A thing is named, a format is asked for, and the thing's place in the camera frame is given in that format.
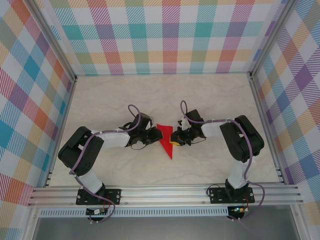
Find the red paper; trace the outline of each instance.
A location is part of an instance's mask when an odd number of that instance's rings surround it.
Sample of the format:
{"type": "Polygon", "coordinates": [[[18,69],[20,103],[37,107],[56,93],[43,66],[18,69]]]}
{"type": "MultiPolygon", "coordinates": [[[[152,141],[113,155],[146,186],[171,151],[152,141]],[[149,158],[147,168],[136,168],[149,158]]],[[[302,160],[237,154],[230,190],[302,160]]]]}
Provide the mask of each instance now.
{"type": "Polygon", "coordinates": [[[172,126],[163,126],[163,125],[156,125],[156,128],[162,132],[163,138],[159,140],[162,147],[168,154],[168,156],[172,159],[173,157],[173,145],[170,143],[170,136],[174,132],[174,128],[172,126]]]}

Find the white surface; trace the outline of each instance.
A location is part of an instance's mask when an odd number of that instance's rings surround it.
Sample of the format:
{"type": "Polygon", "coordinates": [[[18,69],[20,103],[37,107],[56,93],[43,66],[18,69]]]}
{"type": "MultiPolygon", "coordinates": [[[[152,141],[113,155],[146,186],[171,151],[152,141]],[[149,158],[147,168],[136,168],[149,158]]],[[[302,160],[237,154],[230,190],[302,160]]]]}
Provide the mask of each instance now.
{"type": "Polygon", "coordinates": [[[110,149],[115,147],[125,147],[130,139],[130,136],[126,132],[107,132],[97,135],[97,137],[103,139],[102,148],[110,149]]]}
{"type": "MultiPolygon", "coordinates": [[[[252,163],[256,161],[256,156],[252,158],[252,163]]],[[[247,184],[247,181],[245,179],[245,171],[248,167],[249,161],[242,162],[233,159],[233,165],[232,165],[232,170],[230,172],[230,175],[228,177],[228,182],[234,189],[239,189],[242,188],[244,185],[247,184]]]]}
{"type": "Polygon", "coordinates": [[[102,187],[102,182],[96,175],[93,168],[91,168],[85,175],[79,176],[79,179],[82,184],[94,194],[102,187]]]}
{"type": "Polygon", "coordinates": [[[211,122],[206,123],[201,126],[203,135],[207,138],[212,137],[222,137],[222,132],[220,130],[220,125],[225,124],[225,122],[211,122]]]}
{"type": "MultiPolygon", "coordinates": [[[[180,102],[197,109],[204,120],[246,115],[265,143],[248,178],[277,182],[278,177],[258,110],[245,74],[152,74],[80,77],[75,89],[61,146],[80,126],[109,130],[133,121],[127,105],[136,105],[154,124],[173,126],[182,118],[180,102]]],[[[223,137],[211,137],[192,146],[173,146],[171,160],[159,142],[142,150],[102,149],[93,166],[106,185],[160,185],[224,183],[233,157],[223,137]]],[[[51,186],[78,185],[57,159],[51,186]]]]}

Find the black mounting base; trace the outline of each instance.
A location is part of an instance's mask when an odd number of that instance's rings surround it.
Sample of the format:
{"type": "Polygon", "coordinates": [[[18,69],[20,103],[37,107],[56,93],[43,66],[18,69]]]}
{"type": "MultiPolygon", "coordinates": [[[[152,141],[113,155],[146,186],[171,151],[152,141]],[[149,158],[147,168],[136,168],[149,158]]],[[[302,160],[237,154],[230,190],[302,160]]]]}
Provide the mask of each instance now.
{"type": "Polygon", "coordinates": [[[208,194],[211,204],[246,204],[247,199],[249,204],[255,202],[255,196],[251,187],[247,187],[245,192],[235,198],[234,201],[231,201],[228,197],[225,187],[211,187],[209,188],[208,194]]]}
{"type": "MultiPolygon", "coordinates": [[[[120,204],[121,189],[105,189],[103,197],[114,202],[115,205],[120,204]]],[[[100,198],[90,195],[83,189],[78,190],[76,205],[103,205],[104,201],[100,198]]]]}

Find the plaid wallpaper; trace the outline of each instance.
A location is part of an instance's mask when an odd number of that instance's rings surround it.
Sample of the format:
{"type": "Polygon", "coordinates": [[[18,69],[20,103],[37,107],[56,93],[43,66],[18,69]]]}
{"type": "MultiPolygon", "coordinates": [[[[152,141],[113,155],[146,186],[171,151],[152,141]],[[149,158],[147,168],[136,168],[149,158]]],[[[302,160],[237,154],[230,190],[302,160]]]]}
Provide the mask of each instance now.
{"type": "Polygon", "coordinates": [[[22,0],[0,0],[0,240],[15,240],[69,99],[66,75],[22,0]]]}
{"type": "Polygon", "coordinates": [[[300,0],[257,75],[281,161],[320,236],[320,0],[300,0]]]}
{"type": "Polygon", "coordinates": [[[81,75],[247,72],[284,2],[37,0],[81,75]]]}
{"type": "Polygon", "coordinates": [[[281,3],[279,5],[278,9],[276,10],[275,15],[273,16],[273,19],[272,19],[267,31],[265,32],[265,34],[263,36],[263,39],[262,39],[262,41],[261,41],[261,43],[259,45],[258,50],[256,51],[256,53],[254,55],[253,61],[251,62],[250,67],[249,67],[247,72],[251,72],[253,70],[253,68],[254,68],[254,66],[255,66],[255,64],[257,62],[257,59],[258,59],[262,49],[264,49],[264,47],[265,47],[265,45],[266,45],[266,43],[267,43],[267,41],[269,39],[270,34],[274,30],[274,27],[276,25],[277,20],[279,19],[284,7],[286,6],[287,1],[288,0],[281,0],[281,3]]]}

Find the purple cable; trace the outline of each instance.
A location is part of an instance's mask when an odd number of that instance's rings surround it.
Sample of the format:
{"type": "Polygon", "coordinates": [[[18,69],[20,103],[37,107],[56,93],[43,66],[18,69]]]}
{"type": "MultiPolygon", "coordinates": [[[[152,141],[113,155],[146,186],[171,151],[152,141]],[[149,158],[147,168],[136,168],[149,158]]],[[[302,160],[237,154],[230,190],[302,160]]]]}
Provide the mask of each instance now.
{"type": "Polygon", "coordinates": [[[185,105],[185,111],[188,112],[188,106],[187,106],[187,103],[185,100],[182,100],[181,103],[180,103],[180,109],[181,109],[181,112],[183,114],[183,116],[191,123],[195,123],[195,124],[209,124],[209,123],[223,123],[223,122],[232,122],[234,123],[241,131],[241,133],[243,134],[244,136],[244,139],[246,141],[246,144],[248,145],[248,148],[249,148],[249,155],[250,155],[250,158],[249,158],[249,163],[248,163],[248,166],[246,167],[245,171],[244,171],[244,174],[243,174],[243,177],[244,179],[249,183],[249,184],[252,184],[252,185],[255,185],[255,186],[258,186],[262,189],[262,198],[261,198],[261,201],[259,202],[258,206],[256,207],[256,209],[249,215],[247,216],[244,216],[242,219],[245,219],[245,218],[248,218],[249,216],[253,215],[258,209],[259,207],[262,205],[262,203],[264,202],[265,200],[265,195],[266,195],[266,191],[265,191],[265,188],[259,184],[259,183],[255,183],[255,182],[252,182],[252,181],[249,181],[248,178],[247,178],[247,173],[249,171],[249,168],[252,164],[252,159],[254,157],[253,155],[253,152],[252,152],[252,146],[250,144],[250,141],[249,141],[249,138],[245,132],[245,130],[241,127],[241,125],[236,122],[235,120],[233,119],[217,119],[217,120],[208,120],[208,121],[194,121],[194,120],[191,120],[190,118],[187,117],[187,115],[185,114],[184,112],[184,109],[183,109],[183,104],[185,105]]]}
{"type": "MultiPolygon", "coordinates": [[[[140,120],[141,120],[141,113],[140,113],[139,109],[138,109],[135,105],[133,105],[133,104],[128,105],[128,110],[129,110],[129,112],[130,112],[134,117],[135,117],[135,115],[134,115],[134,113],[131,111],[130,107],[133,107],[133,108],[135,108],[135,109],[137,110],[138,116],[139,116],[138,122],[137,122],[132,128],[129,128],[129,129],[127,129],[127,130],[104,130],[104,131],[101,131],[101,132],[99,131],[99,132],[96,132],[96,133],[92,134],[92,135],[88,138],[88,140],[85,142],[85,144],[84,144],[84,146],[83,146],[83,149],[82,149],[82,151],[81,151],[81,153],[80,153],[80,155],[79,155],[79,158],[77,159],[77,161],[75,162],[74,166],[72,167],[72,169],[71,169],[70,172],[69,172],[70,175],[75,174],[75,169],[76,169],[77,166],[79,165],[79,163],[80,163],[80,161],[81,161],[81,159],[82,159],[82,157],[83,157],[83,155],[84,155],[84,153],[85,153],[85,150],[86,150],[89,142],[92,140],[93,137],[95,137],[95,136],[97,136],[97,135],[99,135],[99,134],[101,134],[101,133],[102,133],[102,134],[106,134],[106,133],[127,133],[127,132],[132,131],[133,129],[135,129],[135,128],[139,125],[140,120]]],[[[88,194],[90,194],[90,195],[92,195],[92,196],[94,196],[94,197],[96,197],[96,198],[102,199],[102,200],[104,200],[104,201],[112,204],[112,206],[113,206],[112,212],[111,212],[108,216],[106,216],[105,218],[103,218],[103,219],[100,220],[100,221],[93,221],[93,220],[91,219],[91,215],[90,215],[90,216],[89,216],[89,219],[90,219],[91,223],[97,223],[97,224],[98,224],[98,223],[103,223],[104,221],[108,220],[108,219],[115,213],[115,211],[116,211],[116,205],[115,205],[115,203],[114,203],[113,201],[105,198],[105,197],[99,196],[99,195],[91,192],[89,189],[87,189],[87,188],[83,185],[83,183],[82,183],[81,180],[78,178],[78,176],[75,176],[75,180],[80,184],[81,187],[83,187],[83,189],[84,189],[88,194]]]]}

